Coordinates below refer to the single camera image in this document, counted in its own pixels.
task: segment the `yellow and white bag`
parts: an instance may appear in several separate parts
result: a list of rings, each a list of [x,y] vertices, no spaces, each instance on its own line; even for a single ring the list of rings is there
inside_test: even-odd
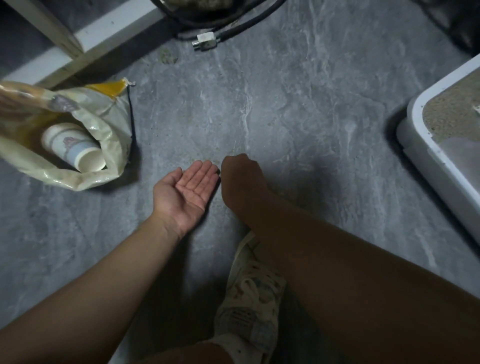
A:
[[[74,191],[118,178],[132,145],[126,79],[49,91],[19,82],[0,82],[0,157],[20,172]],[[61,122],[83,125],[100,143],[107,168],[80,173],[45,151],[41,135]]]

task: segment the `white sneaker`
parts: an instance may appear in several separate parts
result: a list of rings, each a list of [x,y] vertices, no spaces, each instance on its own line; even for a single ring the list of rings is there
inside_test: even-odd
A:
[[[215,316],[215,336],[236,334],[264,354],[268,363],[278,339],[278,310],[286,286],[268,252],[250,232],[240,243]]]

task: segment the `person's left hand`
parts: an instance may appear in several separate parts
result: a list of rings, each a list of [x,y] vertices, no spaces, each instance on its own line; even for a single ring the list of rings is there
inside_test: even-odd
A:
[[[209,160],[197,160],[185,172],[178,167],[153,189],[152,216],[163,219],[180,238],[198,223],[212,196],[219,175]]]

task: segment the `person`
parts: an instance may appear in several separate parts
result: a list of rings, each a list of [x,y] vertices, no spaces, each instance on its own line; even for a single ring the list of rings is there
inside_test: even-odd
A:
[[[0,332],[1,361],[107,363],[175,246],[204,214],[217,169],[196,161],[162,178],[137,231]],[[267,363],[286,282],[355,362],[480,363],[476,297],[274,195],[245,154],[224,159],[221,179],[225,204],[252,233],[235,256],[215,335],[142,363]]]

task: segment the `white metal bar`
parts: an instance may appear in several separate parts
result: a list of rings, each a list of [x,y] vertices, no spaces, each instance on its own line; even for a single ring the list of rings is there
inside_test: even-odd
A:
[[[71,58],[83,53],[77,38],[38,0],[5,0]]]
[[[84,47],[76,59],[53,47],[4,79],[52,88],[163,17],[150,0],[129,0],[75,33]]]

